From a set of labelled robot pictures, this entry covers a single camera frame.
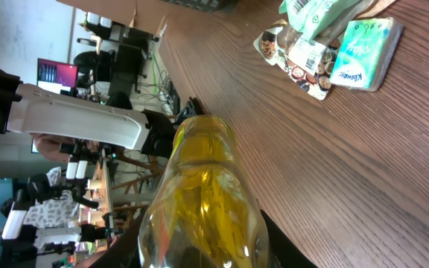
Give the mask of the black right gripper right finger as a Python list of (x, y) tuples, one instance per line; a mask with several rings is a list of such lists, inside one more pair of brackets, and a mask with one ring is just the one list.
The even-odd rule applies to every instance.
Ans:
[(270, 267), (317, 268), (315, 264), (302, 254), (265, 211), (261, 210), (261, 215), (269, 234), (270, 251), (273, 260)]

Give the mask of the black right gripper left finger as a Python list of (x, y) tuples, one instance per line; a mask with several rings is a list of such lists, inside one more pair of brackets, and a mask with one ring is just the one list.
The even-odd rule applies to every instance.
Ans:
[(142, 210), (108, 250), (91, 255), (75, 268), (142, 268), (139, 233), (146, 210)]

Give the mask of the clear bottle yellow liquid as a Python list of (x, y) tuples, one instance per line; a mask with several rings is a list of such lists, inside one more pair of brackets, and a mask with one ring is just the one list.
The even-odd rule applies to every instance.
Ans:
[(138, 242), (142, 267), (270, 265), (266, 223), (225, 120), (200, 115), (179, 126)]

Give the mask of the brown patterned snack packet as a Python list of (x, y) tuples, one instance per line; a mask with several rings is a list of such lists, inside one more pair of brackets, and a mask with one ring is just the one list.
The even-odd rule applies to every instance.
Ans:
[(317, 100), (323, 101), (332, 89), (329, 79), (340, 49), (340, 40), (323, 45), (308, 41), (290, 25), (277, 24), (263, 31), (253, 42), (255, 50), (272, 66)]

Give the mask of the green white tissue pack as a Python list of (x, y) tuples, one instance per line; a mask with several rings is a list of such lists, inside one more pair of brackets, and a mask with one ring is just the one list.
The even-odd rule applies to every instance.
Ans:
[(393, 17), (348, 23), (329, 82), (348, 89), (379, 90), (403, 33)]

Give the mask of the teal white snack packet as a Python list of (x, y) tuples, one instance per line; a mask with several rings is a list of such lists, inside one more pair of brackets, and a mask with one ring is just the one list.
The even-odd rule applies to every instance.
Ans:
[(290, 26), (313, 39), (329, 26), (344, 10), (359, 0), (283, 0), (279, 13), (286, 13)]

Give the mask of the beige brown paper pouch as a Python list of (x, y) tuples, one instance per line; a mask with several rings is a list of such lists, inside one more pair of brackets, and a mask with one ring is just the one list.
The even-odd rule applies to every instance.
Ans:
[(323, 45), (329, 45), (345, 31), (350, 21), (375, 17), (395, 2), (396, 0), (360, 0), (345, 9), (329, 26), (314, 38), (314, 41)]

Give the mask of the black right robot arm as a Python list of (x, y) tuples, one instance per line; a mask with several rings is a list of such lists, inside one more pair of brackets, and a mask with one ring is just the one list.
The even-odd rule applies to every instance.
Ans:
[[(141, 148), (164, 115), (55, 95), (0, 70), (0, 130)], [(230, 125), (196, 115), (174, 129), (173, 150), (140, 224), (98, 267), (310, 267), (258, 207)]]

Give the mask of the distant white black robot arm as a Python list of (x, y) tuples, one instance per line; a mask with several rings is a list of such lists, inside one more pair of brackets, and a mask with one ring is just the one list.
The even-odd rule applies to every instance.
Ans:
[(72, 255), (79, 243), (111, 241), (121, 233), (112, 214), (102, 212), (103, 203), (86, 197), (97, 183), (86, 176), (87, 166), (101, 165), (103, 159), (80, 141), (62, 144), (60, 151), (69, 154), (69, 162), (65, 170), (57, 169), (56, 179), (38, 173), (18, 190), (1, 234), (4, 245)]

